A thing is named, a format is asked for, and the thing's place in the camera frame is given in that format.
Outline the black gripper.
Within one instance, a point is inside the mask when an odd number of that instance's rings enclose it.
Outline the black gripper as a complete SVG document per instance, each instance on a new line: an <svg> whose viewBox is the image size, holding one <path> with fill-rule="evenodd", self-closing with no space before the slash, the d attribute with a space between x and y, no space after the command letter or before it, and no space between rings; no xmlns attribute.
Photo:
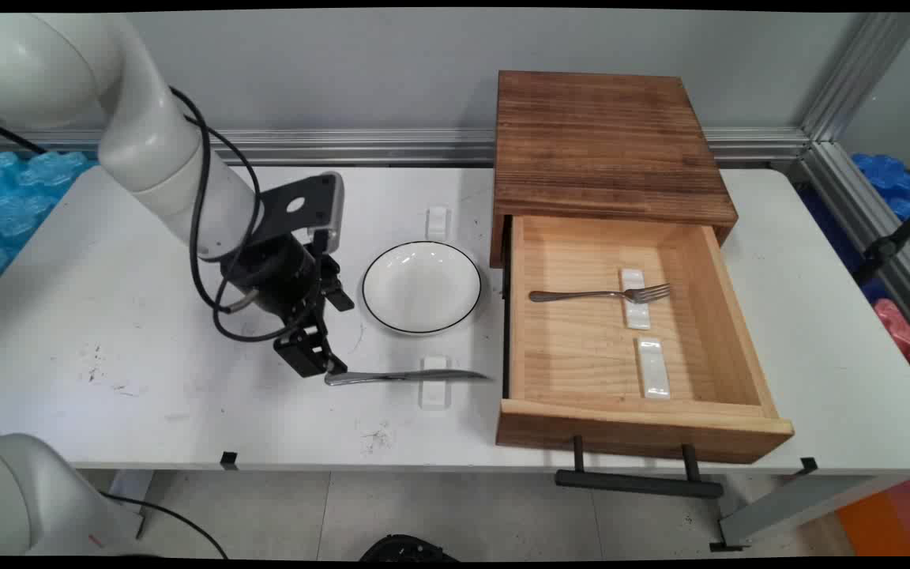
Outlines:
<svg viewBox="0 0 910 569"><path fill-rule="evenodd" d="M324 317L326 302L338 312L354 309L343 289L340 266L318 243L302 245L292 235L258 245L220 260L221 276L240 292L253 295L263 311L276 316L285 327L273 349L300 377L340 375L349 367L333 353Z"/></svg>

